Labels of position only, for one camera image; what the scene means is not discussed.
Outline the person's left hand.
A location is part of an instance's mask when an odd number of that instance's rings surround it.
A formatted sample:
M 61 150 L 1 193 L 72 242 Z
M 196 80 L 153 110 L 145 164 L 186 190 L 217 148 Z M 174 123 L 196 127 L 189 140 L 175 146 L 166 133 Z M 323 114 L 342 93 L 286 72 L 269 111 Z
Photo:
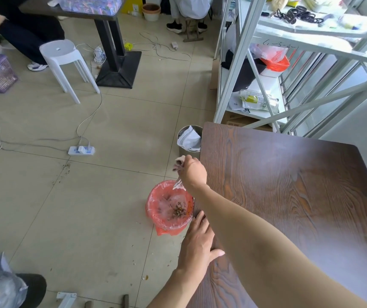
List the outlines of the person's left hand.
M 177 268 L 207 271 L 211 263 L 208 261 L 208 255 L 213 250 L 214 237 L 204 211 L 200 211 L 192 220 L 182 241 Z

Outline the person's right hand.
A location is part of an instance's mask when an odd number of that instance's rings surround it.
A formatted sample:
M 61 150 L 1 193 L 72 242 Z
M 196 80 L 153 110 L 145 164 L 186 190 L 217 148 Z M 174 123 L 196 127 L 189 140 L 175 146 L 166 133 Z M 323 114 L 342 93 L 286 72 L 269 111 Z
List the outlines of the person's right hand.
M 191 155 L 186 155 L 184 169 L 178 172 L 178 176 L 189 193 L 207 185 L 207 171 L 204 165 Z

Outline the clear plastic bag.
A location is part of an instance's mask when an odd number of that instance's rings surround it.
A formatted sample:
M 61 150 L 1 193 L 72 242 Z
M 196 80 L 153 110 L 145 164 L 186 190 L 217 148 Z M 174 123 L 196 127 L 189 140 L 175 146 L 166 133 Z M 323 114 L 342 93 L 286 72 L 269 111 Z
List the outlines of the clear plastic bag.
M 182 183 L 181 178 L 178 178 L 176 180 L 176 182 L 175 182 L 175 184 L 174 184 L 174 186 L 173 186 L 172 189 L 173 190 L 175 190 L 175 189 L 183 189 L 184 191 L 186 191 L 185 187 L 183 186 L 183 183 Z

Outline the person's left forearm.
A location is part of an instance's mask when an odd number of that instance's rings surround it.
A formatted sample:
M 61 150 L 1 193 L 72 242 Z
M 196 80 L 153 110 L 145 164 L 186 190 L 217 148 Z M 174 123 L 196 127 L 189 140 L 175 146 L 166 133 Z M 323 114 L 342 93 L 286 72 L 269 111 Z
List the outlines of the person's left forearm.
M 146 308 L 186 308 L 206 270 L 177 268 Z

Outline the brown food scraps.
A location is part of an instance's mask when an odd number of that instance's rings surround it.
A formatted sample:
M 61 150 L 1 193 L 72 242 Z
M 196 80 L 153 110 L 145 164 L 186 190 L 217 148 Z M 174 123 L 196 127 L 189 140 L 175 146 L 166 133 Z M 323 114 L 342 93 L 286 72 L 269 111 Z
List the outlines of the brown food scraps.
M 167 219 L 173 220 L 186 216 L 188 204 L 183 195 L 175 195 L 170 197 L 167 206 Z

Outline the trash bin with red liner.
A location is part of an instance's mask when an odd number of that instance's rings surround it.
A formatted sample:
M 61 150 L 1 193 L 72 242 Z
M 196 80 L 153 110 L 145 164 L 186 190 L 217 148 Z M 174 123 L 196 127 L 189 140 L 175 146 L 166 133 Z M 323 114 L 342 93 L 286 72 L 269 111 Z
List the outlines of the trash bin with red liner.
M 157 184 L 149 193 L 145 205 L 146 215 L 152 220 L 155 225 L 155 230 L 158 236 L 169 234 L 176 236 L 180 234 L 191 222 L 194 210 L 195 199 L 183 189 L 173 190 L 176 180 L 166 180 Z M 188 204 L 186 216 L 168 220 L 167 206 L 170 197 L 175 195 L 183 195 Z

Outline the white power strip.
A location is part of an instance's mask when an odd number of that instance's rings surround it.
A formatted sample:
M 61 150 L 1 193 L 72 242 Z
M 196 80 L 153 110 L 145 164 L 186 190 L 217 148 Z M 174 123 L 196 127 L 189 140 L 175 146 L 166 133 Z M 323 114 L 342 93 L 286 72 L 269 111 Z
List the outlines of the white power strip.
M 71 146 L 68 149 L 68 155 L 70 156 L 88 156 L 94 155 L 95 148 L 93 146 Z

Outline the black bag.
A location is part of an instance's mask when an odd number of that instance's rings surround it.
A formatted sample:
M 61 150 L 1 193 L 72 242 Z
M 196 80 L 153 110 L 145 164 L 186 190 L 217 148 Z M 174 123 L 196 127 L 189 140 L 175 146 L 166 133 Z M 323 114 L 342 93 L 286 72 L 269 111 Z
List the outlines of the black bag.
M 228 49 L 226 51 L 225 60 L 221 63 L 221 66 L 229 70 L 232 64 L 232 59 L 233 59 L 233 52 Z M 266 64 L 259 58 L 254 59 L 254 62 L 256 64 L 259 74 L 261 74 L 267 67 Z M 250 62 L 248 61 L 247 58 L 245 58 L 232 92 L 238 92 L 242 89 L 248 88 L 255 78 L 256 77 L 253 73 Z

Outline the small wooden stool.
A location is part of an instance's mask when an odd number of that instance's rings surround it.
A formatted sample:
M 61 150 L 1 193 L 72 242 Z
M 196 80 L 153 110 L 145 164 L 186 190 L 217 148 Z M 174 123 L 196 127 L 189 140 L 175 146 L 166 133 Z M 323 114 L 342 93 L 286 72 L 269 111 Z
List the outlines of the small wooden stool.
M 185 18 L 185 32 L 186 38 L 183 39 L 184 43 L 203 41 L 204 38 L 201 36 L 199 23 L 201 20 L 193 18 Z

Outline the red plastic bag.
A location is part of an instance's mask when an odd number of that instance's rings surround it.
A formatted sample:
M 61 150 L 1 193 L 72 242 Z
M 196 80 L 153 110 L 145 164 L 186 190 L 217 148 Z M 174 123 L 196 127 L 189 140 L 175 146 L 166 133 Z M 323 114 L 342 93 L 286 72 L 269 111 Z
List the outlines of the red plastic bag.
M 290 66 L 289 59 L 286 57 L 288 52 L 286 47 L 252 43 L 249 50 L 255 58 L 263 61 L 270 71 L 280 73 Z

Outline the white plastic stool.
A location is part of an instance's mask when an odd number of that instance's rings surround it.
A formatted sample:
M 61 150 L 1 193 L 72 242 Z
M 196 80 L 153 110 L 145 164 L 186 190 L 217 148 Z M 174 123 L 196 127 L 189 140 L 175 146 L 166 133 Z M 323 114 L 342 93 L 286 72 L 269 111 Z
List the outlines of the white plastic stool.
M 83 56 L 72 41 L 67 39 L 51 41 L 41 45 L 39 50 L 63 92 L 68 93 L 76 104 L 80 104 L 80 101 L 61 69 L 62 65 L 74 64 L 84 82 L 91 83 L 95 92 L 101 93 Z

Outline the yellow box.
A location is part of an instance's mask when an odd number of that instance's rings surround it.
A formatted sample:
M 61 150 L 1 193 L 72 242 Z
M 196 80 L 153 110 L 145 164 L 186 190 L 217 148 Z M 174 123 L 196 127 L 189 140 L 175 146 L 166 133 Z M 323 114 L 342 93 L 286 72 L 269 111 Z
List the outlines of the yellow box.
M 123 0 L 120 12 L 133 16 L 142 15 L 143 0 Z

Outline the black round bin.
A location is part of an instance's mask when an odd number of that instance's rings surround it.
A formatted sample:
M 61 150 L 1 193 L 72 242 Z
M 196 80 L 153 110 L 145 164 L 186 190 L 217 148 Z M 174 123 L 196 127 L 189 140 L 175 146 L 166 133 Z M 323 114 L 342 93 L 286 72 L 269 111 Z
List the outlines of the black round bin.
M 40 274 L 17 274 L 28 286 L 27 295 L 19 308 L 37 308 L 47 291 L 47 282 Z

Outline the black pedestal table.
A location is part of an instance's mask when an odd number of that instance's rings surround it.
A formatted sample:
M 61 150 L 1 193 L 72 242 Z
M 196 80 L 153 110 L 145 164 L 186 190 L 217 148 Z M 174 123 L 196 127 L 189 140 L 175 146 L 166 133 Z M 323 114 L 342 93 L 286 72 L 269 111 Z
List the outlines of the black pedestal table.
M 101 45 L 106 55 L 96 83 L 99 87 L 132 89 L 142 53 L 126 51 L 117 14 L 113 16 L 66 11 L 60 5 L 47 3 L 51 0 L 26 0 L 19 6 L 23 13 L 65 16 L 94 20 Z

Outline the white metal bracket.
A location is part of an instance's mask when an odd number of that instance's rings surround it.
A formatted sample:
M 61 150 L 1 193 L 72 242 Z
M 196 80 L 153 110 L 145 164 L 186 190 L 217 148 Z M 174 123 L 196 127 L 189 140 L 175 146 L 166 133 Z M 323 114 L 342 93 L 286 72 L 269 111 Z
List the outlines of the white metal bracket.
M 77 299 L 77 293 L 58 292 L 56 299 L 60 300 L 58 308 L 72 308 L 72 305 Z

